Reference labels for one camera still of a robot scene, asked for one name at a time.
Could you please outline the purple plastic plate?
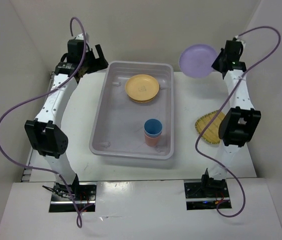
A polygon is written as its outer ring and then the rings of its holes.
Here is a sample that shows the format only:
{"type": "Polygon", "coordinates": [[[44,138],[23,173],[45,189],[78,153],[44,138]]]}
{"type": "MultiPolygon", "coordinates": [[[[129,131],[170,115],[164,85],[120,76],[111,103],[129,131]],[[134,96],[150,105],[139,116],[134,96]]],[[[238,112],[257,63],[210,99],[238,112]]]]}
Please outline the purple plastic plate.
{"type": "Polygon", "coordinates": [[[180,55],[179,67],[183,74],[191,78],[205,78],[214,71],[212,64],[218,54],[208,44],[194,44],[180,55]]]}

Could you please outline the orange plastic plate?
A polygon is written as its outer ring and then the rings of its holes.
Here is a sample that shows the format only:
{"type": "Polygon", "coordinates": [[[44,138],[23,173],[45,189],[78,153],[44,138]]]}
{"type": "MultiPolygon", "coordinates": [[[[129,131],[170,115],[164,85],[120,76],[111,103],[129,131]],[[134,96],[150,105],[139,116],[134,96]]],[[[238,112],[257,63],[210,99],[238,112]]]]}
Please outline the orange plastic plate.
{"type": "Polygon", "coordinates": [[[144,101],[154,98],[159,92],[158,81],[147,74],[132,76],[125,84],[125,92],[133,99],[144,101]]]}

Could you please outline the rectangular bamboo tray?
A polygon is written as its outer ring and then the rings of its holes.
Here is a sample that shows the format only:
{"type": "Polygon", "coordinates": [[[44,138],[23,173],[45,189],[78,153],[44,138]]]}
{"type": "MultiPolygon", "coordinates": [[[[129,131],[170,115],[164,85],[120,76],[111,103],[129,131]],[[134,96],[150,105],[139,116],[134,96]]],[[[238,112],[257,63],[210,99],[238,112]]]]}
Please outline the rectangular bamboo tray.
{"type": "MultiPolygon", "coordinates": [[[[216,115],[216,113],[217,110],[209,112],[196,120],[194,126],[198,134],[200,134],[204,130],[206,125],[211,121],[211,119],[216,115]]],[[[220,112],[202,135],[202,139],[205,142],[211,145],[218,145],[220,143],[221,140],[219,138],[219,126],[224,118],[225,114],[223,112],[220,112]]]]}

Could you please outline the blue plastic cup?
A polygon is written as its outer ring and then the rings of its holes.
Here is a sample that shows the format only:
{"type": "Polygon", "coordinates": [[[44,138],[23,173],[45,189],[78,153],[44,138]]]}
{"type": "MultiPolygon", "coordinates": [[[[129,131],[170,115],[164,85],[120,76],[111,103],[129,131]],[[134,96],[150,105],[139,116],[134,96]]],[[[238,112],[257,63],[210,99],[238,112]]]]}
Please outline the blue plastic cup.
{"type": "Polygon", "coordinates": [[[145,135],[151,138],[156,138],[161,135],[163,130],[162,123],[157,119],[149,119],[144,123],[145,135]]]}

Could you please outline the pink plastic cup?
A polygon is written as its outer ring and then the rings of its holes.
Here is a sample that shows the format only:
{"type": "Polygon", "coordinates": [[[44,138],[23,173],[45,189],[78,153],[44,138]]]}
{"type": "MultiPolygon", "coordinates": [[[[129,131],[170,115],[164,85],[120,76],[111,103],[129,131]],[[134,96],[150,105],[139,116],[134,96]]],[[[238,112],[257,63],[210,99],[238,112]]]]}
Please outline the pink plastic cup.
{"type": "Polygon", "coordinates": [[[149,134],[148,132],[144,131],[145,136],[145,143],[149,147],[155,147],[161,137],[161,133],[158,134],[149,134]]]}

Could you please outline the round bamboo tray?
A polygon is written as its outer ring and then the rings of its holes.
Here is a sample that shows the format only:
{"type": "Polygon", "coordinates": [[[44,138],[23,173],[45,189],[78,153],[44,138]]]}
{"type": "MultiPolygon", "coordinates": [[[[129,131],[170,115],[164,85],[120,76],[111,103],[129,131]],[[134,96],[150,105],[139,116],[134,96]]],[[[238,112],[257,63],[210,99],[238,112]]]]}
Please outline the round bamboo tray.
{"type": "Polygon", "coordinates": [[[151,98],[151,99],[147,99],[147,100],[136,100],[136,99],[133,99],[131,97],[129,97],[129,99],[135,103],[139,103],[139,104],[144,104],[144,103],[149,103],[151,102],[155,97],[151,98]]]}

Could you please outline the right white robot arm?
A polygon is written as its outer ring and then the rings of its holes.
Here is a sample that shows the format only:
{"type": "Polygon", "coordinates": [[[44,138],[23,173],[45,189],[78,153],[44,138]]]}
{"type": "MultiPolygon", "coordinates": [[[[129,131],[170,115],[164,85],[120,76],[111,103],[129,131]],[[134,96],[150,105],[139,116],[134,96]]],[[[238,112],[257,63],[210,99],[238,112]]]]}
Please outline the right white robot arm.
{"type": "Polygon", "coordinates": [[[246,64],[240,61],[245,43],[237,37],[227,40],[212,68],[222,74],[229,93],[230,109],[221,121],[218,135],[221,139],[215,159],[218,163],[206,169],[200,183],[201,193],[208,197],[220,197],[226,185],[226,167],[234,155],[249,142],[261,119],[261,112],[251,103],[246,77],[246,64]]]}

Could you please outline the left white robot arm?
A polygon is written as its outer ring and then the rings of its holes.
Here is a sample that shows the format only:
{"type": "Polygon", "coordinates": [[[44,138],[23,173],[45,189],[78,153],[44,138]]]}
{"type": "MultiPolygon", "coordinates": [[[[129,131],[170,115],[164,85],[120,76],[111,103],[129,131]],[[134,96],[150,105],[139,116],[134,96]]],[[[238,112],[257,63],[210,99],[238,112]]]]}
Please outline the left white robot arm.
{"type": "Polygon", "coordinates": [[[51,191],[74,200],[80,195],[79,179],[66,155],[68,137],[61,130],[61,120],[69,99],[85,74],[108,67],[100,45],[95,57],[88,45],[87,33],[79,34],[67,43],[65,53],[55,67],[54,80],[45,103],[34,120],[27,120],[24,128],[30,144],[55,172],[56,183],[51,191]]]}

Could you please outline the grey plastic bin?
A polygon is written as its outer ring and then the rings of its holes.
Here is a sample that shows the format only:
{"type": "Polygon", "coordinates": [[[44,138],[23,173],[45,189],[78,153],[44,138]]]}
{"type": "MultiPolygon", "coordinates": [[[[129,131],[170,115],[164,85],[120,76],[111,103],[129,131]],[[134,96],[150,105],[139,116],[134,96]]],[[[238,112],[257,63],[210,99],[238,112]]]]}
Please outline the grey plastic bin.
{"type": "Polygon", "coordinates": [[[104,78],[89,142],[99,156],[166,160],[174,153],[174,70],[165,63],[113,61],[104,78]],[[160,86],[147,103],[132,101],[125,92],[133,76],[146,74],[160,86]],[[144,123],[158,119],[163,132],[155,146],[145,142],[144,123]]]}

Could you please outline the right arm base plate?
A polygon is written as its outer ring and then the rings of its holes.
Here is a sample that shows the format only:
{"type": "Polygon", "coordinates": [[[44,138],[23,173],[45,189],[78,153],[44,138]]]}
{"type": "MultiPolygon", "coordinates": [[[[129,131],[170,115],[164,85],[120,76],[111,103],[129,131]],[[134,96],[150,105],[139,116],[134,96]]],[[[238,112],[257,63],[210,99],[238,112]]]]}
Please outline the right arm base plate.
{"type": "Polygon", "coordinates": [[[191,210],[214,210],[217,204],[219,209],[231,209],[230,195],[227,184],[216,190],[203,190],[200,180],[184,181],[186,207],[191,210]]]}

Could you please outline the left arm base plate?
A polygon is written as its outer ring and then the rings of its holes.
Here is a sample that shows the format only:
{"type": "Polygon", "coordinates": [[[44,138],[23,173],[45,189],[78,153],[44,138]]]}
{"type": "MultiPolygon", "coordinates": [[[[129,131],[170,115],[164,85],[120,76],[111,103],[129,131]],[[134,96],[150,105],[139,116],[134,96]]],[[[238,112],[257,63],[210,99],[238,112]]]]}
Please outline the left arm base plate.
{"type": "MultiPolygon", "coordinates": [[[[51,192],[50,213],[76,212],[70,195],[64,186],[55,183],[53,187],[42,187],[51,192]]],[[[82,212],[95,212],[96,193],[97,182],[81,182],[79,184],[78,194],[72,194],[78,210],[82,212]]]]}

